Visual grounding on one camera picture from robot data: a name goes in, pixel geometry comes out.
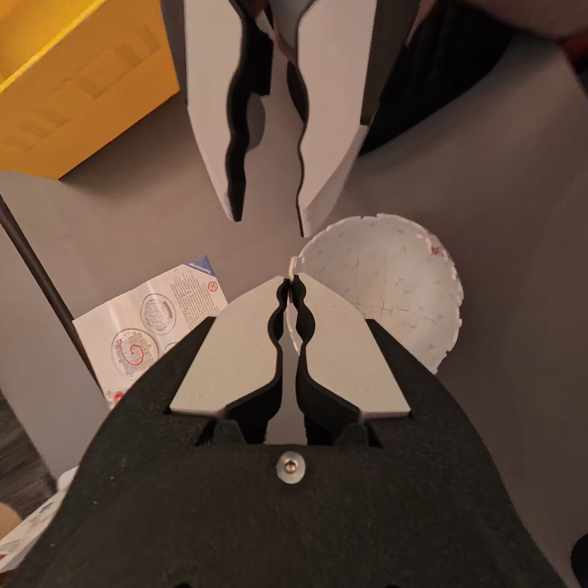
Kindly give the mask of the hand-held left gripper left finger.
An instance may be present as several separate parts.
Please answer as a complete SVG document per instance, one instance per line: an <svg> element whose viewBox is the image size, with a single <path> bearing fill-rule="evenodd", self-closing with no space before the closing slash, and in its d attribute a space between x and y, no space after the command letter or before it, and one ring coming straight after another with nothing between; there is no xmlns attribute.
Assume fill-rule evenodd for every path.
<svg viewBox="0 0 588 588"><path fill-rule="evenodd" d="M171 412L222 418L279 377L288 290L289 280L276 276L218 314L171 401Z"/></svg>

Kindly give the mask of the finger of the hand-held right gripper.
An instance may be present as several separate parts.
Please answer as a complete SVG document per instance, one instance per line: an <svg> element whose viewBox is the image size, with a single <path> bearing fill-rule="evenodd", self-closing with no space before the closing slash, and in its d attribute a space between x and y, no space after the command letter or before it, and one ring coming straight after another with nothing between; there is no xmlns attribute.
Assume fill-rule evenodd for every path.
<svg viewBox="0 0 588 588"><path fill-rule="evenodd" d="M246 155L263 138L273 27L267 1L185 1L187 111L205 168L230 221L240 222Z"/></svg>
<svg viewBox="0 0 588 588"><path fill-rule="evenodd" d="M377 1L296 1L292 31L306 91L296 207L313 236L339 199L368 127L361 123Z"/></svg>

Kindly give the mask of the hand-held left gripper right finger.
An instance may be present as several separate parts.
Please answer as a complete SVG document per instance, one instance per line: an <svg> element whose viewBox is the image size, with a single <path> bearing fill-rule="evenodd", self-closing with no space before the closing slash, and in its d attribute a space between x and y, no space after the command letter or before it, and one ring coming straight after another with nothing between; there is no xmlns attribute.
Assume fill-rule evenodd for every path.
<svg viewBox="0 0 588 588"><path fill-rule="evenodd" d="M311 420L405 417L410 407L363 315L306 274L292 279L296 398Z"/></svg>

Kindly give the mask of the half-built colourful puzzle ball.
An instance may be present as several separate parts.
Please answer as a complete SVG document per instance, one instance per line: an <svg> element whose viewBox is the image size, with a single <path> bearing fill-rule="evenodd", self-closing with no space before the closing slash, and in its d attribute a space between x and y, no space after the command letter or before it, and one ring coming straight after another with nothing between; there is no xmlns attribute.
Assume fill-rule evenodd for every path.
<svg viewBox="0 0 588 588"><path fill-rule="evenodd" d="M319 232L297 257L295 274L333 290L437 374L458 340L464 298L437 236L397 215L347 217Z"/></svg>

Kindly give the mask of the colourful puzzle box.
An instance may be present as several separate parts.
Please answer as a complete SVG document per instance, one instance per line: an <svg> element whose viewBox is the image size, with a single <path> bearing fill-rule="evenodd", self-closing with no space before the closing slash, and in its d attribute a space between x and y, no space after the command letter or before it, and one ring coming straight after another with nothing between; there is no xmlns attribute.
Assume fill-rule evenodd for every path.
<svg viewBox="0 0 588 588"><path fill-rule="evenodd" d="M64 472L58 479L56 494L1 538L1 574L16 569L33 548L61 507L78 469L76 466Z"/></svg>

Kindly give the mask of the black padded wrist rest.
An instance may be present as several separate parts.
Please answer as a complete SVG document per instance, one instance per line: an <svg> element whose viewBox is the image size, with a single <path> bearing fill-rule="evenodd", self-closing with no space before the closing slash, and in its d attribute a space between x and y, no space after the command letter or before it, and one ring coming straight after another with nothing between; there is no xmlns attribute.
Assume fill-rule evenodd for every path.
<svg viewBox="0 0 588 588"><path fill-rule="evenodd" d="M291 49L288 87L295 90L290 95L304 130L307 102L292 31L295 3L269 5L276 40ZM358 155L396 139L477 84L504 54L512 35L510 27L464 1L434 1L394 64Z"/></svg>

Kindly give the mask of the folded paper instruction leaflet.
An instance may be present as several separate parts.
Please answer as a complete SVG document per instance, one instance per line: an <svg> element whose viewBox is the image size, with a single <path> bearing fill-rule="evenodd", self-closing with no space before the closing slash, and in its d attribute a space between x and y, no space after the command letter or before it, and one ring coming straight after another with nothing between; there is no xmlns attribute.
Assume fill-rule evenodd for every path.
<svg viewBox="0 0 588 588"><path fill-rule="evenodd" d="M204 319L227 306L203 254L73 321L108 408Z"/></svg>

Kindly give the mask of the yellow plastic bin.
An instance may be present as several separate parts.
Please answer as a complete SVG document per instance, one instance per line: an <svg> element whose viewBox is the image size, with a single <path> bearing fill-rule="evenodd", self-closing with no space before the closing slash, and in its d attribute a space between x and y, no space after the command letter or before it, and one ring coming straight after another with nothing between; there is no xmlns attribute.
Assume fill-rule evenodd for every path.
<svg viewBox="0 0 588 588"><path fill-rule="evenodd" d="M1 1L1 171L62 178L178 92L159 1Z"/></svg>

